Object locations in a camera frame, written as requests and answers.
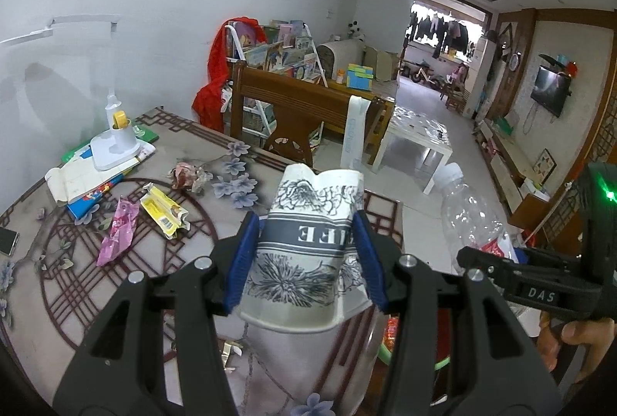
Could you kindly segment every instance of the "black phone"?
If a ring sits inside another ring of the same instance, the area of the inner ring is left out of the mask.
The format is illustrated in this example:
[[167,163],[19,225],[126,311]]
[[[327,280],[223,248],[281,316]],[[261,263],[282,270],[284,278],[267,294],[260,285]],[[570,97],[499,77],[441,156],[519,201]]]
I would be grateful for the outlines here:
[[19,240],[19,233],[11,229],[0,228],[0,254],[12,256]]

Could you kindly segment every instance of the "wall-mounted tv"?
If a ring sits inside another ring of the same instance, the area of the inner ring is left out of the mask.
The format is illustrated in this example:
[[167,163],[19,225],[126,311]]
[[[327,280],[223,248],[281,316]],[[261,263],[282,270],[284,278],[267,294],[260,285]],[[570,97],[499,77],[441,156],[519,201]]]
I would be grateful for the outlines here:
[[531,98],[556,117],[561,115],[566,97],[570,95],[572,78],[564,73],[555,73],[540,66]]

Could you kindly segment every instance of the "small white table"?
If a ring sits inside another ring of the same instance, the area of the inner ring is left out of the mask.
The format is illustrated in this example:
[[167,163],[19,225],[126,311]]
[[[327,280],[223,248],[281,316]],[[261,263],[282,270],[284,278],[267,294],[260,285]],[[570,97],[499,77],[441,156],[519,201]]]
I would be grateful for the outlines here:
[[[396,106],[388,129],[386,130],[386,135],[381,141],[379,151],[375,157],[373,172],[377,172],[379,169],[386,149],[394,137],[401,137],[408,141],[421,144],[443,155],[437,169],[448,163],[452,155],[452,148],[448,139],[448,130],[445,128],[445,125],[435,120],[430,120],[427,115]],[[433,177],[431,177],[424,190],[425,195],[431,192],[434,185],[435,181],[433,181]]]

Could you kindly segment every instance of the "table leg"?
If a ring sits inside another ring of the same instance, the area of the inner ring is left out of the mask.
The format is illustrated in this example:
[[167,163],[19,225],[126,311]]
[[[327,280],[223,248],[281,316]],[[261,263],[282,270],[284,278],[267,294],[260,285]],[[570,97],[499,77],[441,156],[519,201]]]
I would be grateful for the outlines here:
[[373,152],[371,153],[371,157],[368,159],[368,164],[372,165],[375,162],[375,157],[381,148],[381,141],[384,139],[386,132],[388,131],[388,125],[390,125],[390,120],[392,119],[392,115],[394,114],[394,104],[386,104],[386,109],[384,111],[384,121],[381,123],[379,130],[377,132],[377,141],[373,146]]
[[381,144],[379,145],[379,151],[377,152],[377,156],[375,157],[375,160],[373,162],[373,172],[378,172],[379,166],[381,165],[381,160],[383,159],[384,154],[386,153],[386,149],[388,148],[388,144],[390,144],[391,140],[392,134],[390,132],[386,132],[386,135],[381,140]]
[[[435,172],[437,172],[439,170],[440,167],[444,166],[446,163],[448,163],[448,160],[450,160],[450,157],[452,156],[452,152],[450,153],[446,153],[443,154],[443,156],[441,157],[441,160],[439,161],[439,165],[437,165],[437,168],[435,169]],[[427,187],[424,190],[424,194],[428,195],[431,190],[433,189],[433,186],[435,186],[435,181],[433,181],[433,177],[431,176]]]

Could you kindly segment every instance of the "wooden dining chair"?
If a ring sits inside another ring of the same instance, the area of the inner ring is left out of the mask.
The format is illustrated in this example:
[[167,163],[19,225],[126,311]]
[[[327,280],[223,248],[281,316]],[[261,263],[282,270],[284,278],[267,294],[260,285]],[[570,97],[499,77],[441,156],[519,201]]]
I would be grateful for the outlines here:
[[[244,98],[251,97],[273,105],[276,129],[266,140],[264,149],[313,166],[309,134],[321,122],[345,128],[348,93],[303,82],[288,76],[252,69],[245,62],[237,62],[233,69],[231,98],[231,136],[242,139]],[[373,135],[386,102],[375,97],[368,111],[364,127],[364,149]]]

